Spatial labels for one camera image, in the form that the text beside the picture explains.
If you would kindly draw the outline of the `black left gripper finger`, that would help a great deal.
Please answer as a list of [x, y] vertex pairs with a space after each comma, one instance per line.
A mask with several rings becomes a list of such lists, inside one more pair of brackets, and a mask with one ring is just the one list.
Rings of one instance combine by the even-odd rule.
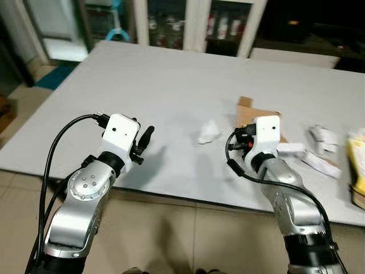
[[137, 144], [137, 153], [143, 154], [143, 152], [148, 148], [149, 141], [151, 141], [151, 136], [154, 133], [154, 126], [148, 126], [146, 131], [144, 131], [141, 138], [139, 138], [138, 144]]

